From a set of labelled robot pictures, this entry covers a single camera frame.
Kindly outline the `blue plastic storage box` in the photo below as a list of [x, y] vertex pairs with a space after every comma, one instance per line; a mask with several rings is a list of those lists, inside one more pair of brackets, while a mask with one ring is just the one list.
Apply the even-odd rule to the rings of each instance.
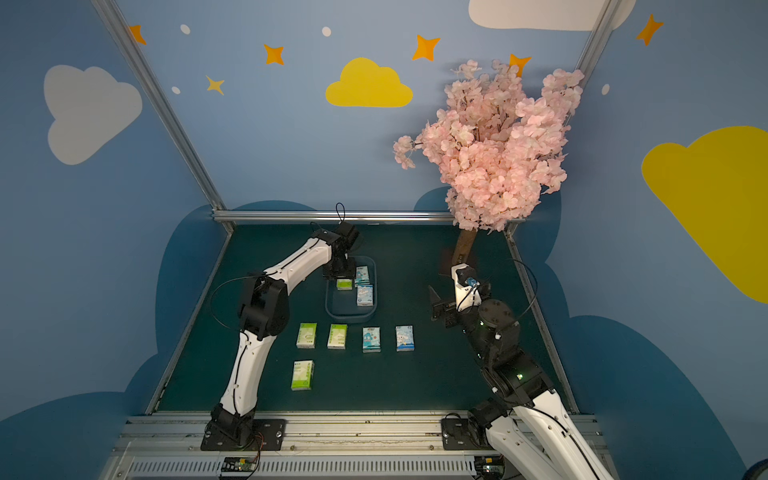
[[366, 266], [369, 273], [369, 284], [372, 286], [372, 303], [359, 306], [357, 302], [357, 285], [352, 280], [350, 290], [339, 290], [336, 280], [328, 280], [325, 290], [325, 311], [336, 324], [363, 324], [375, 314], [378, 306], [378, 278], [376, 262], [368, 256], [355, 256], [357, 266]]

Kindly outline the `left green circuit board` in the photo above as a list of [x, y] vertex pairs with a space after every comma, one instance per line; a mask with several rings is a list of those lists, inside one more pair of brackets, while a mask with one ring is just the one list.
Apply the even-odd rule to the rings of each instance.
[[225, 457], [221, 463], [221, 476], [249, 476], [258, 468], [256, 457]]

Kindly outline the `pink cherry blossom tree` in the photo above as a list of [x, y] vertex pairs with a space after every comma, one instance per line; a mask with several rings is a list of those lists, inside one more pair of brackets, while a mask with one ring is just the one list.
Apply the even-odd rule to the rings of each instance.
[[393, 145], [405, 170], [414, 168], [415, 152], [438, 167], [454, 225], [472, 234], [527, 218], [542, 195], [561, 189], [567, 122], [580, 105], [585, 78], [580, 70], [556, 69], [531, 97], [518, 64], [496, 60], [492, 69], [484, 73], [474, 60], [461, 64], [435, 121]]

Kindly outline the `green pocket tissue pack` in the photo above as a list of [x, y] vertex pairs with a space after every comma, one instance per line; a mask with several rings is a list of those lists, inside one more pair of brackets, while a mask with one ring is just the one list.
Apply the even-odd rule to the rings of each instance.
[[301, 323], [298, 329], [296, 347], [299, 349], [314, 349], [316, 346], [316, 336], [316, 323]]

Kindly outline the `green circuit board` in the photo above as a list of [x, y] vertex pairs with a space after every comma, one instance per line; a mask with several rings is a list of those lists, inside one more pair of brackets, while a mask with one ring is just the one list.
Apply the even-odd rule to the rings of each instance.
[[256, 457], [225, 457], [221, 463], [221, 476], [249, 476], [258, 468]]
[[476, 456], [474, 458], [475, 480], [501, 480], [505, 473], [501, 457]]

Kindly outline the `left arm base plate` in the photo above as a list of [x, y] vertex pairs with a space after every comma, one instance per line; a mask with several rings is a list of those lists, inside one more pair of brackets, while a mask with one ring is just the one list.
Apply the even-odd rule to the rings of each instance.
[[285, 436], [285, 419], [246, 419], [223, 426], [211, 421], [205, 428], [202, 451], [279, 451]]

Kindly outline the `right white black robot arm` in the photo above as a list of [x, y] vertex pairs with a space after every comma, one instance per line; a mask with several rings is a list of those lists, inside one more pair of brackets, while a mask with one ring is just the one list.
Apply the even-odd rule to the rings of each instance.
[[469, 427], [522, 479], [610, 479], [549, 376], [520, 346], [513, 311], [488, 291], [459, 285], [451, 301], [429, 290], [432, 319], [462, 329], [493, 393], [470, 410]]

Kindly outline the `blue pocket tissue pack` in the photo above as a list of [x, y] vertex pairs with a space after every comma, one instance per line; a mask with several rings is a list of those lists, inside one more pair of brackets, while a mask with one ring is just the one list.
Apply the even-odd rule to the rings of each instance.
[[379, 327], [365, 327], [362, 330], [362, 351], [376, 353], [381, 351], [381, 334]]

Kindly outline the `aluminium rail frame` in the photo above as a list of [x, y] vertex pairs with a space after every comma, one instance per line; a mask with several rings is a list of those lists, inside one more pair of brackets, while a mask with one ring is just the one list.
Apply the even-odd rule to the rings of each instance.
[[[474, 479], [476, 456], [496, 451], [443, 449], [440, 421], [464, 412], [263, 412], [285, 419], [279, 451], [202, 451], [202, 413], [134, 416], [102, 470], [103, 479]], [[256, 457], [249, 476], [221, 476], [225, 457]], [[518, 479], [505, 459], [503, 478]]]

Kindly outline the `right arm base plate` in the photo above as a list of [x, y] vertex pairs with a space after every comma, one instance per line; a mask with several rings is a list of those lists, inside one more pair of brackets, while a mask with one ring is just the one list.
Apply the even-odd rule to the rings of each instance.
[[449, 415], [440, 421], [440, 427], [444, 450], [490, 449], [485, 430], [472, 418]]

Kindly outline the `right green circuit board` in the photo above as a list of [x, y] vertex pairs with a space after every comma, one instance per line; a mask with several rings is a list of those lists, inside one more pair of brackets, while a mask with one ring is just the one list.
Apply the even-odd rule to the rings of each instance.
[[501, 457], [476, 456], [474, 458], [475, 480], [501, 480], [505, 473]]

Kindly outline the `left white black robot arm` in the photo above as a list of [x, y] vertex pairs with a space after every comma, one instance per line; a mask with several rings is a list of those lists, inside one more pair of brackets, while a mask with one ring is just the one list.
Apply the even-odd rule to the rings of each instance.
[[250, 450], [261, 446], [254, 426], [259, 382], [272, 345], [289, 323], [289, 296], [317, 269], [327, 279], [352, 278], [356, 263], [349, 251], [358, 236], [357, 228], [345, 221], [334, 230], [319, 228], [281, 262], [244, 277], [237, 311], [237, 353], [227, 387], [211, 411], [202, 450]]

